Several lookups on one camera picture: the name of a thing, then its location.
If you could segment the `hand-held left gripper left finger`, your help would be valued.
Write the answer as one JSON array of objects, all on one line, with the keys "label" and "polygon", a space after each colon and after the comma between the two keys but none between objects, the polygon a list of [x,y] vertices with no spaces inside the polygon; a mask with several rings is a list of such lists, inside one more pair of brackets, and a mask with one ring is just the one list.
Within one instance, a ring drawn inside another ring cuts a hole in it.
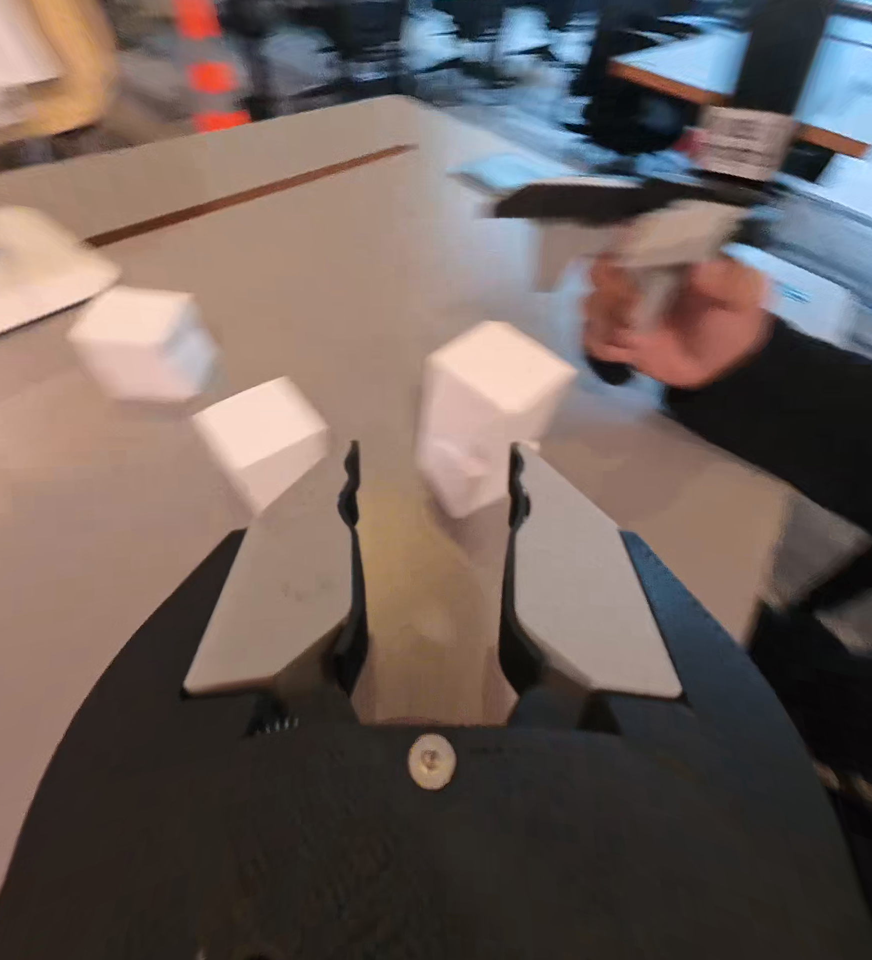
[{"label": "hand-held left gripper left finger", "polygon": [[360,444],[332,453],[248,528],[183,682],[187,694],[352,694],[369,653]]}]

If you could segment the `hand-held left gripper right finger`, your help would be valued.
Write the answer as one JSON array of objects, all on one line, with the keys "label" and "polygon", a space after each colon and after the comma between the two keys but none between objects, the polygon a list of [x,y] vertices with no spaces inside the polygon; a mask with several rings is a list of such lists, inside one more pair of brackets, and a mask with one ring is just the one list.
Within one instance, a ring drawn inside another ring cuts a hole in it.
[{"label": "hand-held left gripper right finger", "polygon": [[510,448],[499,665],[508,724],[617,732],[610,699],[682,684],[618,525],[524,443]]}]

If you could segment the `white hard foam cube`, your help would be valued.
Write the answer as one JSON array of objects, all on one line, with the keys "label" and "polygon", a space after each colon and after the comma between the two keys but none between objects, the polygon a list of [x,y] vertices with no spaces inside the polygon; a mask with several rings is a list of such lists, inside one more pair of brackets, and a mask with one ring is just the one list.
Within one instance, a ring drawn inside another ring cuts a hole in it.
[{"label": "white hard foam cube", "polygon": [[506,443],[462,449],[447,438],[424,437],[418,469],[444,513],[462,520],[507,497],[510,449]]},{"label": "white hard foam cube", "polygon": [[285,376],[223,399],[192,422],[255,516],[319,464],[330,447],[327,422]]},{"label": "white hard foam cube", "polygon": [[418,438],[466,453],[542,439],[577,371],[501,321],[483,321],[423,364]]},{"label": "white hard foam cube", "polygon": [[67,339],[112,397],[188,402],[209,385],[217,346],[193,294],[114,286],[82,311]]}]

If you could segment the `person's right forearm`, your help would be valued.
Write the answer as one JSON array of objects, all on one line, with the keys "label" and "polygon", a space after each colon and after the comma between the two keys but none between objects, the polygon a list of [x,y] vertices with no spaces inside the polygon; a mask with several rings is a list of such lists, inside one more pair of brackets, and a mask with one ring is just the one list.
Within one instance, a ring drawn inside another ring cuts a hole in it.
[{"label": "person's right forearm", "polygon": [[[769,318],[747,351],[684,363],[662,381],[680,424],[872,541],[872,359]],[[870,591],[872,543],[799,605],[834,609]]]}]

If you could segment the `person's right hand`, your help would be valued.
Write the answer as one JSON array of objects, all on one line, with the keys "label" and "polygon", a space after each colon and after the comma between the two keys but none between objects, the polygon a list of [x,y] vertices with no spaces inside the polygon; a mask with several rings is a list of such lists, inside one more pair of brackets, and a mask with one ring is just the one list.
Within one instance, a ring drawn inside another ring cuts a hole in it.
[{"label": "person's right hand", "polygon": [[586,355],[667,388],[693,391],[716,382],[757,354],[772,332],[763,275],[724,253],[692,266],[652,329],[637,328],[634,276],[613,256],[598,257],[589,279]]}]

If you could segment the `grey flat pouch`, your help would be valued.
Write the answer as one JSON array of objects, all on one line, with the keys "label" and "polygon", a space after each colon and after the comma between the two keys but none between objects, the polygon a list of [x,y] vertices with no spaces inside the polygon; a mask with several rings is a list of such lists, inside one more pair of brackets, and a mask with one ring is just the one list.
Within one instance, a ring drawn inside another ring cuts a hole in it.
[{"label": "grey flat pouch", "polygon": [[492,196],[506,195],[563,173],[564,169],[558,164],[515,153],[485,155],[448,171],[461,183]]}]

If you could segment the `wood-edged background desk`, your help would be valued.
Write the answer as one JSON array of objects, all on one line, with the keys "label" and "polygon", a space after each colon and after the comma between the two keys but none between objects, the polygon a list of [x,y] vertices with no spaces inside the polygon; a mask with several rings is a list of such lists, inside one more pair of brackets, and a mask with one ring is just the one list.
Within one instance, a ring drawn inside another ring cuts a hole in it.
[{"label": "wood-edged background desk", "polygon": [[[734,93],[751,36],[715,30],[610,60],[610,75],[697,106],[723,106]],[[793,112],[797,141],[861,159],[872,150],[872,76],[826,30]]]}]

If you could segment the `black office chair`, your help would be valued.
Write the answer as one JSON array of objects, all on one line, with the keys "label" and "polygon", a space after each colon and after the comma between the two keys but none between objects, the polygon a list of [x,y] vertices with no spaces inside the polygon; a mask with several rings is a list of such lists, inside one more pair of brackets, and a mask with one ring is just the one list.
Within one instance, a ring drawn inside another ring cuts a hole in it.
[{"label": "black office chair", "polygon": [[833,1],[758,1],[749,43],[730,98],[732,107],[795,114],[832,14]]}]

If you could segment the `person's dark clothing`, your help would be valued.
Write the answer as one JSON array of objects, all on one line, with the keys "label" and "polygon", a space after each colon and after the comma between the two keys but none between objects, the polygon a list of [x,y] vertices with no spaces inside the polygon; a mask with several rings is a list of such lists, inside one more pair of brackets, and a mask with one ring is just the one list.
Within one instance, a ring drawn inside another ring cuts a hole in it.
[{"label": "person's dark clothing", "polygon": [[749,653],[823,769],[872,914],[872,655],[851,652],[810,614],[764,604]]}]

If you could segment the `orange traffic cone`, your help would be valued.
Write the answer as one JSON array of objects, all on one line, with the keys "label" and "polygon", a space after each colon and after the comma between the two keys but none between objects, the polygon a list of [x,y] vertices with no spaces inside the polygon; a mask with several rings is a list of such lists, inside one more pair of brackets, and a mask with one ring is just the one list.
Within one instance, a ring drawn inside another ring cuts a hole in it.
[{"label": "orange traffic cone", "polygon": [[210,134],[249,125],[250,112],[240,103],[239,76],[226,52],[216,4],[171,4],[194,131]]}]

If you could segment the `white wooden document stand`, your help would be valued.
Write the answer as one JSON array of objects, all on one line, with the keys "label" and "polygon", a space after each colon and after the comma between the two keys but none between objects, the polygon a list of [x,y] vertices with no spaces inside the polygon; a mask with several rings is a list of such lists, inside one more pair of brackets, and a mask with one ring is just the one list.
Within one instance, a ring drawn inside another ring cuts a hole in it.
[{"label": "white wooden document stand", "polygon": [[[114,31],[101,2],[28,2],[59,64],[59,78],[33,86],[29,112],[0,129],[0,147],[49,147],[108,112],[118,75]],[[0,335],[91,299],[118,275],[37,210],[0,207]]]}]

